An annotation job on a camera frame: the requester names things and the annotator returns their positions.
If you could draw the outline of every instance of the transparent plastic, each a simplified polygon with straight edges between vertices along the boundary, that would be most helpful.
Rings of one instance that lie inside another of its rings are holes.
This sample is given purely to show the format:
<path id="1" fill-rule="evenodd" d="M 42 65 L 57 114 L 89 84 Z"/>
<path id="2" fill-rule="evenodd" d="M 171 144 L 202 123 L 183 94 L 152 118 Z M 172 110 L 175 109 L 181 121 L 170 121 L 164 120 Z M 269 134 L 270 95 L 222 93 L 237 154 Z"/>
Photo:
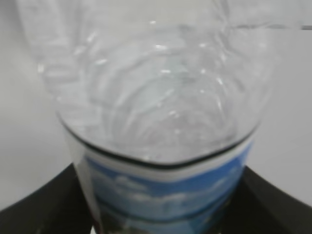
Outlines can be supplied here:
<path id="1" fill-rule="evenodd" d="M 86 141 L 177 162 L 258 123 L 296 0 L 20 0 L 39 72 Z"/>

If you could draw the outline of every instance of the plastic water bottle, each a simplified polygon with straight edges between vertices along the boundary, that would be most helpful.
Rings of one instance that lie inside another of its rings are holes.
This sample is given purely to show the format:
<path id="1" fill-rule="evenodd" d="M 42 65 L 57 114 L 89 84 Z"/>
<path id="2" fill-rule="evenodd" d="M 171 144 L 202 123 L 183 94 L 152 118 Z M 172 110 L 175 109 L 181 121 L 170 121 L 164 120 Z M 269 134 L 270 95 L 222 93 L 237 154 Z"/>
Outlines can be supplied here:
<path id="1" fill-rule="evenodd" d="M 98 233 L 202 234 L 238 183 L 295 0 L 20 0 Z"/>

